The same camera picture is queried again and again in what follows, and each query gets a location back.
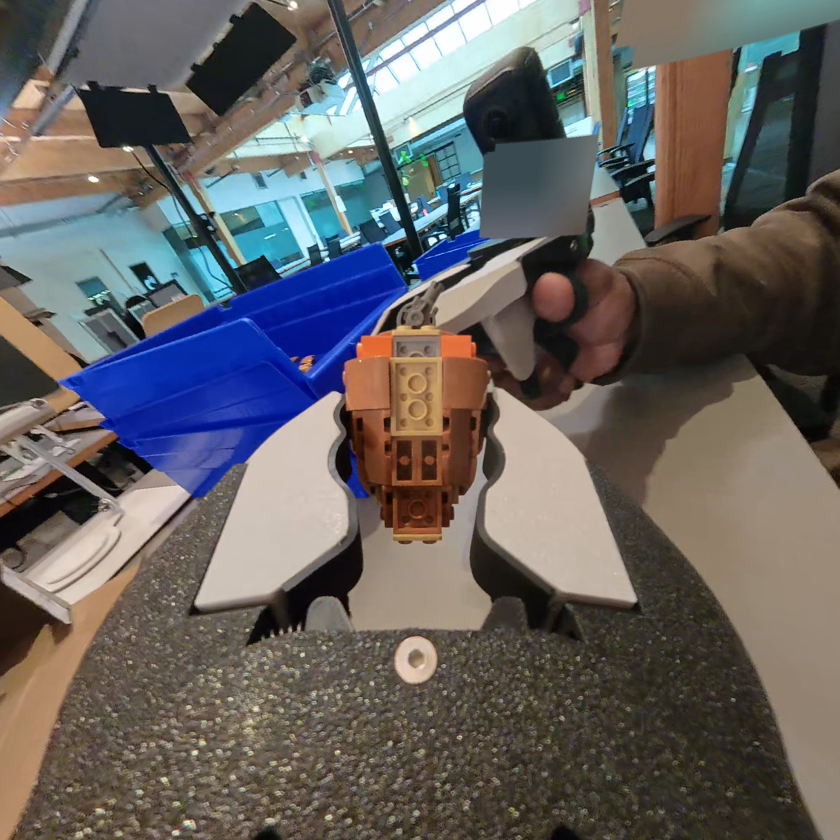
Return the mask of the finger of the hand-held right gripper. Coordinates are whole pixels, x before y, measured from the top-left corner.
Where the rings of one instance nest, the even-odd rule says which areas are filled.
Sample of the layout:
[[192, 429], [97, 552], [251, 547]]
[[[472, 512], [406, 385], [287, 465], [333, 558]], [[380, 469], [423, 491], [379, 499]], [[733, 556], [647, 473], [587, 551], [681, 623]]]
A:
[[443, 286], [436, 300], [436, 325], [462, 333], [526, 297], [538, 278], [537, 256], [552, 238], [538, 238], [503, 251], [475, 267], [468, 261], [438, 273]]

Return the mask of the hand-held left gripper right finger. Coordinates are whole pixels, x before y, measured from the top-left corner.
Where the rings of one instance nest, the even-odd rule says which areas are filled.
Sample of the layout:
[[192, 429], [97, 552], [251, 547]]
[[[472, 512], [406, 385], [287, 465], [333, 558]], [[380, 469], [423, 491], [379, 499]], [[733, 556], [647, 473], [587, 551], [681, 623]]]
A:
[[634, 586], [581, 452], [505, 391], [493, 391], [487, 410], [475, 547], [549, 594], [634, 608]]

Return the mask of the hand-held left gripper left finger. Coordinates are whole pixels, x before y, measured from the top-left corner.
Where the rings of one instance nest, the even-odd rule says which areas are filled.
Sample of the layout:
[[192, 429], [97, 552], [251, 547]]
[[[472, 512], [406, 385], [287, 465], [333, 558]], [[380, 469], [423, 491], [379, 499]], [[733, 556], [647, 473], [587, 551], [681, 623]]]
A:
[[343, 407], [343, 395], [329, 392], [248, 458], [195, 595], [199, 613], [266, 606], [360, 535], [355, 495], [339, 469]]

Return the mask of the small grey toy part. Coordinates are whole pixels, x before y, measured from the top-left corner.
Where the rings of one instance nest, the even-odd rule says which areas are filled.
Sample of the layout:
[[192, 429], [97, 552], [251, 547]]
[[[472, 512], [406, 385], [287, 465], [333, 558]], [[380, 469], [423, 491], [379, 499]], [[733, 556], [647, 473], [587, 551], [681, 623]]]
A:
[[396, 326], [402, 329], [420, 329], [436, 326], [438, 313], [438, 293], [429, 288], [424, 294], [419, 295], [404, 303], [396, 316]]

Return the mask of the brown toy brick model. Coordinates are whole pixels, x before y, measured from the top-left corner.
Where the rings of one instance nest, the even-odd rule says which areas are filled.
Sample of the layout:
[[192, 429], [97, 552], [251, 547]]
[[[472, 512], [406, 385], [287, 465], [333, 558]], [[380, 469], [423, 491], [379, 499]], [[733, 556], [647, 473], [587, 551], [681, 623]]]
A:
[[343, 368], [363, 488], [400, 544], [434, 544], [472, 486], [490, 371], [467, 335], [435, 326], [363, 336]]

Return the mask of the person's right forearm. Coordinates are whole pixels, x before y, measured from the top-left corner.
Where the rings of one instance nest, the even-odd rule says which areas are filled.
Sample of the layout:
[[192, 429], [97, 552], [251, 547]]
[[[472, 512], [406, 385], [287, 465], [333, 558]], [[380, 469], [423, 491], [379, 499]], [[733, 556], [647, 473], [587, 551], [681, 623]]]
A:
[[615, 267], [635, 340], [607, 381], [743, 354], [801, 375], [839, 371], [839, 171], [725, 233], [640, 249]]

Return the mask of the person's right hand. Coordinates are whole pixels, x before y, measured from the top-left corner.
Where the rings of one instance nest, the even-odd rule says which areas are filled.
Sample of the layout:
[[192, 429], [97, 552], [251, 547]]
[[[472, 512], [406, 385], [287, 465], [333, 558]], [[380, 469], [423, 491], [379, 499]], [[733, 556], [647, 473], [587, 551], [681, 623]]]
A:
[[566, 328], [578, 353], [570, 367], [551, 354], [543, 354], [535, 368], [540, 394], [529, 397], [512, 380], [507, 388], [535, 411], [566, 402], [573, 391], [611, 373], [621, 361], [635, 333], [637, 298], [628, 279], [617, 268], [588, 259], [574, 273], [585, 289], [588, 308]]

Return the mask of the blue storage bin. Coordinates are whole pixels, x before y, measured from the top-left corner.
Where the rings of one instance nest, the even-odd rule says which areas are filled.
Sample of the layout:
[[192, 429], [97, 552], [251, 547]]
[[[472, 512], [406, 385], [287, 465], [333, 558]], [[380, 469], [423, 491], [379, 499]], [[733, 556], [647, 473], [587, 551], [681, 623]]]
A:
[[466, 231], [454, 239], [446, 238], [430, 248], [415, 260], [416, 274], [420, 280], [428, 280], [436, 274], [462, 263], [469, 257], [471, 249], [487, 242], [478, 229]]

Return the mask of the black pole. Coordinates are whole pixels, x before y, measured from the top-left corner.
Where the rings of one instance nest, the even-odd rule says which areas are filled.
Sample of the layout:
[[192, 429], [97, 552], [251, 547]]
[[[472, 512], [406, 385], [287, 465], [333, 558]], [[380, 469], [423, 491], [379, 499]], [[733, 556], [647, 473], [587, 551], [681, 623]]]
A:
[[395, 208], [400, 218], [407, 249], [410, 256], [415, 259], [423, 253], [422, 243], [416, 231], [400, 177], [397, 174], [391, 150], [385, 138], [385, 132], [371, 94], [365, 70], [362, 67], [361, 56], [354, 39], [350, 21], [342, 1], [328, 1], [327, 5], [338, 32], [339, 41], [347, 60], [365, 119], [371, 130], [371, 136], [381, 162], [385, 180], [389, 186]]

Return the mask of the stack of blue plastic bins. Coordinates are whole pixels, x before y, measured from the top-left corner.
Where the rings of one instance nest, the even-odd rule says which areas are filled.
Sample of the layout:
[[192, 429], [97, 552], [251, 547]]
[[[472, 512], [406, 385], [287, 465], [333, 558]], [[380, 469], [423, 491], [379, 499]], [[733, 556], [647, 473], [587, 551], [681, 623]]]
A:
[[195, 497], [331, 392], [406, 283], [382, 245], [278, 279], [60, 383]]

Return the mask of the ceiling projector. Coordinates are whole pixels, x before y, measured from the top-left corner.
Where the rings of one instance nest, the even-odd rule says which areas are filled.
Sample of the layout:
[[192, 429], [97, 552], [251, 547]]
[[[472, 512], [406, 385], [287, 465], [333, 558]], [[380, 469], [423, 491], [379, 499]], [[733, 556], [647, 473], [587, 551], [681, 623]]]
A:
[[338, 114], [346, 97], [331, 64], [315, 59], [305, 67], [303, 81], [296, 94], [297, 110], [303, 117]]

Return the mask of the wooden pillar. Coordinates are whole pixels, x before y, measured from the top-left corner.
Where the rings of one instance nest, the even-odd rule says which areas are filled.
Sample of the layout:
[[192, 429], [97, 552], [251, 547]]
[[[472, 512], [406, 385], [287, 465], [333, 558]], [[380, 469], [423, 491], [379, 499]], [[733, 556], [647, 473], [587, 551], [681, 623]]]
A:
[[656, 67], [655, 224], [705, 216], [693, 238], [718, 231], [732, 52]]

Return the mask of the black panel light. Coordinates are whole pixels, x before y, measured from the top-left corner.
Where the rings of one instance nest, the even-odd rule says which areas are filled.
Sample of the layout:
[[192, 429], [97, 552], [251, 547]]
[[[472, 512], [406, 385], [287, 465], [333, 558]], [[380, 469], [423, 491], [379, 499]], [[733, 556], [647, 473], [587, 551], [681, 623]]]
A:
[[187, 144], [191, 140], [173, 100], [166, 93], [98, 86], [78, 88], [76, 93], [103, 149]]
[[191, 67], [186, 88], [223, 117], [297, 42], [257, 3], [230, 18], [231, 28], [204, 61]]

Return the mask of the black tripod stand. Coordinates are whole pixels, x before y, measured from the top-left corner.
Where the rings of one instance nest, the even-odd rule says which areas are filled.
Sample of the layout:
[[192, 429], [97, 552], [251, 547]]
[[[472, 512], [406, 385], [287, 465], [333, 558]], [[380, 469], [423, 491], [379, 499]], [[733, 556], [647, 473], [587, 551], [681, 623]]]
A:
[[209, 253], [217, 262], [220, 270], [222, 270], [225, 274], [227, 283], [233, 290], [234, 294], [239, 295], [242, 293], [246, 293], [247, 287], [245, 283], [242, 281], [241, 277], [238, 275], [236, 268], [234, 268], [233, 265], [230, 263], [229, 259], [223, 253], [223, 250], [217, 242], [216, 228], [214, 226], [214, 223], [210, 220], [209, 217], [201, 215], [195, 210], [193, 205], [190, 203], [187, 195], [184, 193], [182, 186], [178, 181], [176, 173], [164, 160], [160, 152], [153, 145], [147, 145], [143, 147], [143, 150], [150, 158], [152, 164], [156, 167], [156, 170], [161, 174], [161, 178], [163, 179], [162, 181], [156, 175], [152, 175], [151, 170], [148, 167], [146, 167], [144, 163], [141, 162], [141, 158], [137, 155], [137, 153], [134, 150], [130, 150], [128, 146], [124, 146], [123, 150], [130, 152], [136, 160], [136, 162], [139, 164], [141, 170], [153, 181], [158, 182], [160, 186], [164, 186], [166, 191], [170, 195], [172, 195], [177, 205], [184, 211], [185, 215], [188, 217], [190, 225], [192, 226], [193, 231], [199, 239], [199, 241], [204, 247], [207, 248]]

